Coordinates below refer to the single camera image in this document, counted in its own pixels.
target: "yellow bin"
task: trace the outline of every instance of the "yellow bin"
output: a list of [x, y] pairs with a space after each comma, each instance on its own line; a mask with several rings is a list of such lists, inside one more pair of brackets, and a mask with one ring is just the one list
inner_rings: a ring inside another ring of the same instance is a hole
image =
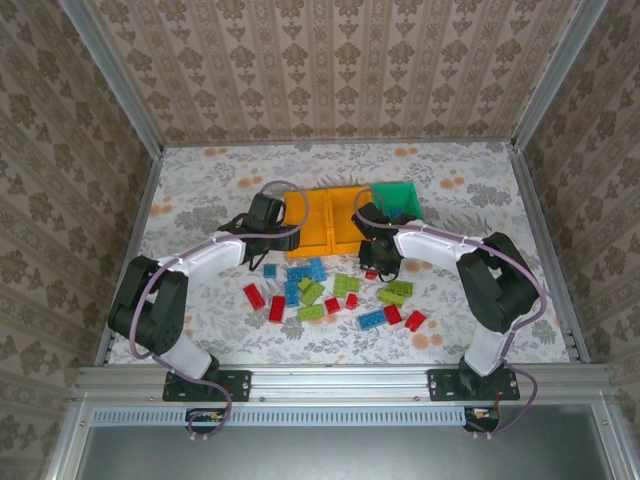
[[[307, 223], [300, 231], [300, 246], [287, 252], [288, 258], [321, 257], [346, 253], [358, 253], [364, 237], [351, 222], [353, 203], [358, 192], [369, 187], [331, 188], [310, 190], [311, 212]], [[297, 225], [304, 216], [304, 201], [297, 192], [284, 195], [287, 212], [285, 225]], [[360, 197], [358, 207], [371, 201], [371, 193]]]

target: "toy brick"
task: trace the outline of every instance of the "toy brick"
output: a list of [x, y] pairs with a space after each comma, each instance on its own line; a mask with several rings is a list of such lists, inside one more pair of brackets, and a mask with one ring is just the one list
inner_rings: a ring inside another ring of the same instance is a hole
[[370, 328], [378, 327], [385, 323], [387, 323], [387, 319], [384, 318], [382, 310], [376, 310], [375, 312], [366, 313], [358, 317], [360, 330], [369, 330]]
[[338, 273], [336, 275], [336, 281], [333, 284], [333, 296], [338, 298], [344, 298], [347, 296], [347, 275], [344, 273]]
[[271, 299], [271, 310], [269, 310], [269, 321], [273, 323], [282, 323], [284, 315], [284, 297], [276, 295]]
[[289, 280], [284, 284], [284, 297], [287, 307], [297, 307], [300, 305], [298, 301], [298, 286], [295, 280]]
[[249, 302], [254, 310], [260, 310], [262, 307], [266, 305], [264, 302], [264, 298], [260, 295], [258, 288], [252, 283], [251, 285], [247, 285], [243, 288], [244, 293], [247, 295]]
[[309, 285], [311, 285], [311, 280], [309, 280], [308, 278], [303, 278], [298, 282], [298, 288], [301, 292], [304, 292], [307, 288], [309, 288]]
[[327, 279], [322, 260], [317, 257], [312, 258], [309, 261], [309, 266], [311, 267], [311, 278], [314, 282], [324, 282]]
[[390, 292], [389, 290], [380, 290], [378, 292], [378, 300], [382, 303], [394, 304], [398, 307], [401, 307], [404, 303], [404, 297], [402, 295]]
[[311, 284], [302, 294], [302, 298], [300, 299], [300, 301], [305, 305], [313, 305], [313, 302], [315, 302], [318, 297], [322, 295], [323, 290], [324, 287], [322, 285], [316, 282], [311, 282]]
[[322, 308], [322, 305], [311, 305], [309, 307], [302, 307], [298, 309], [298, 319], [302, 322], [317, 320], [323, 316], [324, 308]]
[[336, 313], [340, 311], [340, 303], [338, 303], [338, 299], [335, 297], [325, 300], [324, 306], [327, 307], [327, 313]]
[[292, 267], [287, 269], [287, 280], [302, 280], [303, 278], [311, 278], [311, 267], [305, 265], [303, 267]]
[[387, 319], [387, 322], [389, 322], [389, 325], [395, 325], [402, 321], [402, 315], [400, 315], [398, 307], [395, 305], [384, 307], [382, 311], [384, 312], [384, 316]]
[[387, 285], [387, 290], [398, 295], [402, 295], [403, 297], [410, 297], [413, 295], [413, 283], [394, 280]]
[[355, 310], [358, 307], [358, 297], [353, 293], [350, 293], [344, 306], [347, 310]]
[[411, 315], [409, 315], [407, 323], [405, 323], [404, 326], [412, 332], [415, 332], [416, 330], [418, 330], [418, 328], [420, 328], [420, 325], [422, 325], [422, 322], [424, 322], [426, 318], [427, 317], [425, 315], [416, 310]]
[[362, 280], [355, 277], [347, 277], [347, 292], [358, 293], [360, 291], [360, 284]]
[[264, 278], [276, 278], [276, 266], [273, 263], [267, 263], [264, 266]]

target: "blue lego brick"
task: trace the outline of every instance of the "blue lego brick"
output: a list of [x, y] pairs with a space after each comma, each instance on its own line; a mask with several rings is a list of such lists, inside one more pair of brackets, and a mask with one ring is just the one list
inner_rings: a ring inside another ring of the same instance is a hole
[[370, 328], [378, 327], [385, 323], [387, 323], [387, 319], [385, 318], [382, 310], [376, 310], [375, 312], [360, 315], [358, 317], [360, 330], [369, 330]]
[[264, 278], [276, 278], [276, 266], [273, 263], [265, 264]]
[[300, 281], [303, 278], [311, 278], [311, 267], [305, 265], [304, 267], [293, 267], [287, 270], [287, 280]]
[[314, 282], [324, 282], [327, 279], [327, 273], [324, 271], [324, 265], [319, 258], [312, 258], [309, 262], [311, 267], [311, 276]]
[[394, 207], [389, 211], [389, 216], [391, 217], [391, 219], [399, 217], [400, 215], [402, 215], [402, 209], [399, 207]]
[[297, 307], [300, 305], [298, 301], [298, 285], [295, 280], [289, 280], [284, 284], [284, 298], [287, 307]]

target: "wall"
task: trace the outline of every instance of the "wall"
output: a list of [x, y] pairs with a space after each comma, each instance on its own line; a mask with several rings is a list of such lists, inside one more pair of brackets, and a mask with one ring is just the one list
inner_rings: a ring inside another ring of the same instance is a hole
[[578, 0], [89, 0], [166, 144], [506, 138]]
[[0, 2], [0, 478], [46, 466], [149, 167], [58, 3]]
[[525, 157], [590, 352], [640, 439], [640, 2], [609, 1]]

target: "lime green lego brick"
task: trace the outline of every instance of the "lime green lego brick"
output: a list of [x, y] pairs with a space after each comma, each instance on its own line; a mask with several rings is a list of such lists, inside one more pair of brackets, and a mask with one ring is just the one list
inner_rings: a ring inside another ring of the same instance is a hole
[[362, 280], [360, 280], [359, 278], [347, 278], [347, 292], [358, 293], [360, 291], [360, 285], [362, 285]]
[[309, 280], [309, 279], [308, 279], [308, 278], [306, 278], [306, 277], [305, 277], [305, 278], [303, 278], [302, 280], [300, 280], [300, 281], [298, 282], [298, 288], [299, 288], [302, 292], [304, 292], [304, 291], [309, 287], [309, 285], [311, 285], [311, 280]]
[[404, 303], [404, 297], [402, 295], [390, 292], [389, 290], [380, 290], [378, 292], [378, 300], [382, 303], [396, 305], [397, 307], [401, 307]]
[[344, 298], [347, 296], [347, 279], [349, 277], [345, 273], [338, 273], [336, 281], [333, 284], [333, 296]]
[[301, 322], [317, 320], [322, 317], [324, 317], [324, 307], [322, 305], [311, 305], [298, 309], [298, 319]]
[[302, 298], [300, 301], [305, 305], [313, 305], [322, 292], [324, 291], [324, 287], [316, 282], [311, 282], [307, 289], [302, 294]]
[[410, 297], [413, 295], [413, 283], [394, 280], [387, 285], [387, 290], [398, 295], [402, 295], [403, 297]]

